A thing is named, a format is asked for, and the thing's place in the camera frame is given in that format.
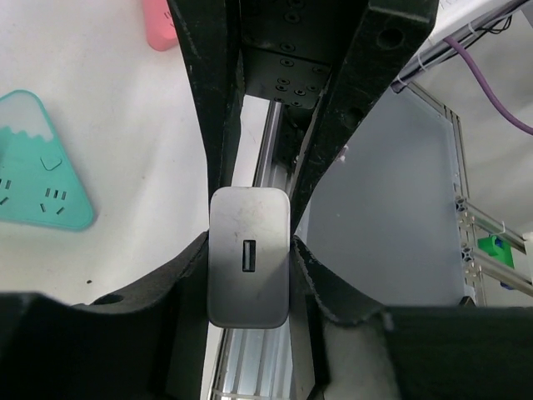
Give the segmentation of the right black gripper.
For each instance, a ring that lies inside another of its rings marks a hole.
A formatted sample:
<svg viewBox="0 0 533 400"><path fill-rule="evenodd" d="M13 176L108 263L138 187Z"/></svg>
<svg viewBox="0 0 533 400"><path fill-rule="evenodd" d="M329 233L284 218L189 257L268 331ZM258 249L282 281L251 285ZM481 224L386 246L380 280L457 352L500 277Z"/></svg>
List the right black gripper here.
<svg viewBox="0 0 533 400"><path fill-rule="evenodd" d="M260 0L242 1L241 11L238 1L167 4L201 129L208 197L232 185L244 78L247 95L303 109L313 109L326 86L296 163L292 229L344 145L432 32L438 8L436 1Z"/></svg>

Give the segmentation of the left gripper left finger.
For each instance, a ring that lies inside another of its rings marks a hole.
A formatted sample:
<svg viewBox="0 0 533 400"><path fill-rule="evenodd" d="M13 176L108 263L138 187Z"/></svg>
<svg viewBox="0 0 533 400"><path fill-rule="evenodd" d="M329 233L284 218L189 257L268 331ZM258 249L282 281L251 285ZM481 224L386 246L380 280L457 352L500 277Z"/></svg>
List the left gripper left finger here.
<svg viewBox="0 0 533 400"><path fill-rule="evenodd" d="M4 399L198 399L208 236L91 304L1 296Z"/></svg>

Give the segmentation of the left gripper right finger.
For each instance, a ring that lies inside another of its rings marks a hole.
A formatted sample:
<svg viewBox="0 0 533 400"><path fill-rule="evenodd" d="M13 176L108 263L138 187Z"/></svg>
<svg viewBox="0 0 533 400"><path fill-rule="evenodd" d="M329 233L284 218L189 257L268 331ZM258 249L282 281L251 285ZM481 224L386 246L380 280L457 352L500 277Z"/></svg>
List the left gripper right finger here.
<svg viewBox="0 0 533 400"><path fill-rule="evenodd" d="M298 237L290 251L296 399L529 399L528 307L387 307Z"/></svg>

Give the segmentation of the pink triangular power strip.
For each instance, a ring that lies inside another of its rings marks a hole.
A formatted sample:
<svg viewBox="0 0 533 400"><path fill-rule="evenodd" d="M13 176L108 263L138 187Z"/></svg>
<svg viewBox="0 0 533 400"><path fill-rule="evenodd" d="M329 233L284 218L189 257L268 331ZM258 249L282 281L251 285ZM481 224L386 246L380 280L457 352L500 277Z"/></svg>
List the pink triangular power strip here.
<svg viewBox="0 0 533 400"><path fill-rule="evenodd" d="M141 5L148 45L159 52L177 46L177 31L167 0L141 0Z"/></svg>

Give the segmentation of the white charger adapter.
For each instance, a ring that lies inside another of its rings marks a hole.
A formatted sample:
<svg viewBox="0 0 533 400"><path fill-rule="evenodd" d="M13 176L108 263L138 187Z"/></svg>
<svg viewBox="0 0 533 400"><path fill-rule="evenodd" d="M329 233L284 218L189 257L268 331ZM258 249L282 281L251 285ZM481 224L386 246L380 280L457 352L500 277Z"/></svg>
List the white charger adapter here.
<svg viewBox="0 0 533 400"><path fill-rule="evenodd" d="M212 196L207 316L220 328L280 327L289 311L290 211L273 187L223 187Z"/></svg>

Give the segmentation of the teal triangular power strip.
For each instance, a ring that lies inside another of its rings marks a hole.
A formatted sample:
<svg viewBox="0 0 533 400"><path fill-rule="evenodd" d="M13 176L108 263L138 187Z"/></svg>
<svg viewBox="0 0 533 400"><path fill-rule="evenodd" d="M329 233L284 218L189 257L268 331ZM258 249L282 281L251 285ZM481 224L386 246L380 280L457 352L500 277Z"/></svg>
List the teal triangular power strip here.
<svg viewBox="0 0 533 400"><path fill-rule="evenodd" d="M1 219L82 231L92 204L37 95L1 97Z"/></svg>

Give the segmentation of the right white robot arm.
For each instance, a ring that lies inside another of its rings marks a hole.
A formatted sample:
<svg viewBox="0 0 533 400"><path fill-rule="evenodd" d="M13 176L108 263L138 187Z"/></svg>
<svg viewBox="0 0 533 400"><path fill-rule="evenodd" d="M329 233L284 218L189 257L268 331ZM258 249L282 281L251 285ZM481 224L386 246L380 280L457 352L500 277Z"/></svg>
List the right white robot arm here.
<svg viewBox="0 0 533 400"><path fill-rule="evenodd" d="M207 157L207 191L232 183L245 96L289 122L291 222L388 89L487 34L518 1L171 1Z"/></svg>

